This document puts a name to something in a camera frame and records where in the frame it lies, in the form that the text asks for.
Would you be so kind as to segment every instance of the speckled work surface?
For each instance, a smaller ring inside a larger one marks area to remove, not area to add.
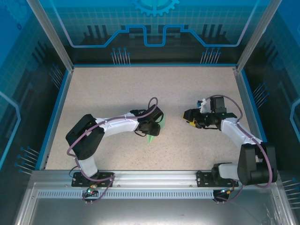
[[[104,118],[145,109],[153,96],[166,116],[160,135],[150,144],[133,132],[103,139],[95,153],[100,170],[204,170],[214,163],[237,162],[240,150],[225,134],[196,129],[182,119],[197,100],[214,94],[228,95],[242,106],[232,68],[76,68],[46,168],[75,165],[66,155],[65,136],[83,115]],[[239,116],[230,101],[225,106]],[[248,128],[246,116],[241,122]]]

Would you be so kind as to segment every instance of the robotic arm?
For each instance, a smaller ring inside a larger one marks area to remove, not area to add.
[[[214,182],[218,184],[222,179],[239,180],[243,185],[268,183],[269,170],[266,159],[257,146],[258,142],[265,150],[271,168],[272,182],[277,180],[277,166],[275,148],[254,137],[233,113],[227,113],[223,97],[210,98],[210,110],[207,101],[198,101],[198,108],[184,112],[183,119],[190,125],[199,129],[218,129],[227,134],[240,149],[238,164],[219,163],[211,170]]]
[[[159,118],[162,120],[164,114],[158,107],[150,113],[153,108],[154,105],[147,110],[131,110],[125,115],[115,117],[114,120],[110,120],[111,118],[94,118],[91,114],[83,116],[66,136],[66,140],[70,146],[92,126],[102,121],[107,122],[93,129],[73,147],[73,151],[78,158],[82,171],[88,177],[93,177],[96,173],[98,173],[98,168],[95,164],[93,155],[101,140],[105,137],[127,131],[134,131],[140,136],[142,135],[138,132],[141,132],[144,136],[158,136],[160,125],[157,120]]]

